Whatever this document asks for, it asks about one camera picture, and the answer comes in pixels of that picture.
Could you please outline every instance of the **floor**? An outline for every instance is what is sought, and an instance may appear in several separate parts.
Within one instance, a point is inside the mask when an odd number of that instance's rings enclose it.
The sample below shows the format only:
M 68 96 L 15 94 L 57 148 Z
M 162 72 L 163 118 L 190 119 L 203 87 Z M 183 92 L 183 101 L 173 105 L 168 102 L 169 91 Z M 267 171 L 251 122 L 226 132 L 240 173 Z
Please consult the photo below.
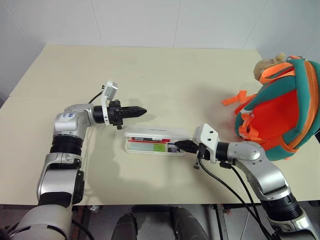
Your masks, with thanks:
M 308 202 L 299 203 L 308 213 L 316 230 L 320 234 L 320 207 L 313 207 Z M 180 205 L 197 218 L 211 240 L 219 240 L 219 228 L 216 211 L 211 205 L 187 204 Z M 0 226 L 12 225 L 19 221 L 32 206 L 0 205 Z M 97 213 L 88 215 L 88 228 L 95 240 L 110 240 L 118 219 L 128 212 L 133 212 L 138 224 L 138 240 L 174 240 L 170 225 L 168 206 L 134 206 L 108 205 Z M 270 233 L 273 232 L 261 206 L 257 206 L 262 223 Z M 231 209 L 224 214 L 227 236 L 229 240 L 264 240 L 258 224 L 241 208 Z M 79 240 L 86 240 L 83 234 Z

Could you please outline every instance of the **wall tile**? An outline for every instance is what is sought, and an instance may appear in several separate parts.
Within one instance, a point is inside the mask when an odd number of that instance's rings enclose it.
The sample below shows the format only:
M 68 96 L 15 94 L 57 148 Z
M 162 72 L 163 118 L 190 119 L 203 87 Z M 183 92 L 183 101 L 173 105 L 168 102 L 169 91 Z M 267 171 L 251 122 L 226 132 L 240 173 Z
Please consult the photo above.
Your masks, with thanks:
M 316 61 L 320 63 L 320 40 L 319 38 L 307 49 L 303 54 L 303 57 L 308 60 Z
M 173 47 L 178 0 L 92 0 L 104 46 Z
M 5 101 L 36 54 L 2 0 L 0 23 L 0 98 Z
M 266 0 L 181 0 L 175 47 L 241 49 Z
M 319 0 L 268 0 L 244 48 L 301 56 L 319 37 Z
M 101 46 L 88 0 L 5 0 L 35 49 L 44 44 Z

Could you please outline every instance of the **teal backpack strap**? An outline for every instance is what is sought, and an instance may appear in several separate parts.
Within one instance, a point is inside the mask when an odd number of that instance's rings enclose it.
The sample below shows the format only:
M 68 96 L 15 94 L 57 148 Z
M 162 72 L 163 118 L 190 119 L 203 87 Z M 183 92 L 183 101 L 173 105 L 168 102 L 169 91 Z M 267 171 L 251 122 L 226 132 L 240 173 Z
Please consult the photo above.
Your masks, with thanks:
M 296 89 L 295 76 L 284 76 L 272 82 L 261 90 L 244 110 L 252 111 L 256 106 L 266 101 L 275 99 Z
M 318 92 L 320 94 L 320 64 L 315 61 L 309 61 L 309 63 L 312 64 L 314 67 L 315 73 L 316 73 L 316 79 L 318 82 Z M 320 102 L 317 114 L 313 120 L 313 123 L 308 131 L 308 133 L 305 135 L 305 137 L 302 139 L 302 141 L 296 146 L 296 148 L 301 147 L 303 144 L 305 144 L 320 128 Z
M 293 141 L 302 132 L 308 117 L 310 102 L 310 90 L 305 68 L 305 60 L 292 59 L 288 60 L 288 62 L 294 66 L 299 116 L 296 126 L 283 134 L 283 140 L 287 144 Z
M 241 112 L 239 112 L 235 118 L 235 133 L 240 137 L 240 134 L 239 134 L 239 127 L 244 123 L 244 120 L 242 119 L 241 117 Z

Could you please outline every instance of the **backpack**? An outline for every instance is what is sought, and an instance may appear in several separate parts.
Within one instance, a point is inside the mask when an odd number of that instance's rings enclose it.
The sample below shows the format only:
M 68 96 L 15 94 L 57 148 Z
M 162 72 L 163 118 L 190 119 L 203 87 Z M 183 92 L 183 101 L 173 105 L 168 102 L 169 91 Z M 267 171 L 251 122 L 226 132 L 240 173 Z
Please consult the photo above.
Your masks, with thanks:
M 320 64 L 290 56 L 259 81 L 257 94 L 240 91 L 222 103 L 242 102 L 234 111 L 238 136 L 259 143 L 271 161 L 289 159 L 320 128 Z

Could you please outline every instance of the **table surface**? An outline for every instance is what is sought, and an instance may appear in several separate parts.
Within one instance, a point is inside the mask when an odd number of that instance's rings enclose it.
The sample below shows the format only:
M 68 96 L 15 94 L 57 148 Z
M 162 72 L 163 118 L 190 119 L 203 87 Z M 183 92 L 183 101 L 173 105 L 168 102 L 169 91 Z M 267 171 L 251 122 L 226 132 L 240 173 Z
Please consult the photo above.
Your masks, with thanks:
M 192 136 L 208 123 L 222 141 L 241 141 L 234 131 L 237 104 L 223 106 L 221 100 L 260 89 L 252 73 L 260 59 L 256 50 L 47 45 L 0 109 L 0 204 L 37 204 L 55 116 L 69 105 L 87 103 L 107 80 L 118 83 L 122 106 L 147 109 L 139 118 L 125 119 L 124 127 L 182 127 Z M 124 146 L 123 130 L 103 124 L 88 128 L 81 205 L 239 203 L 193 168 L 194 154 L 135 154 Z M 313 137 L 291 160 L 274 163 L 298 201 L 320 199 L 320 188 L 312 188 L 320 182 L 319 159 Z M 231 170 L 206 165 L 249 201 Z

